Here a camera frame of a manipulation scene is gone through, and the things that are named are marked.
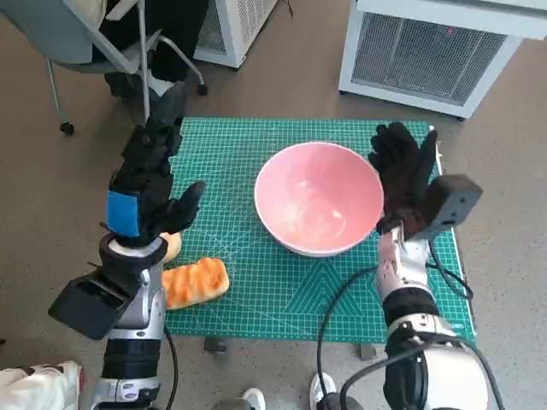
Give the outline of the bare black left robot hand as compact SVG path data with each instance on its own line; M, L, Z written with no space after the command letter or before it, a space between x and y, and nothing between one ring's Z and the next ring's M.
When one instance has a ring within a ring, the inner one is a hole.
M169 159L179 152L187 99L183 82L159 98L148 120L134 128L121 167L109 181L106 226L124 246L146 246L164 232L184 231L197 216L205 190L202 180L179 198L171 197L174 175Z

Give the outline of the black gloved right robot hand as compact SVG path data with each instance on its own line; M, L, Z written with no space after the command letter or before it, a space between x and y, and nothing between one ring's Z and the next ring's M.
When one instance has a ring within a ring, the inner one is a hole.
M384 216L378 231L401 225L409 239L425 226L419 205L436 160L437 139L438 132L431 130L418 144L400 122L377 126L368 161L378 172L384 191Z

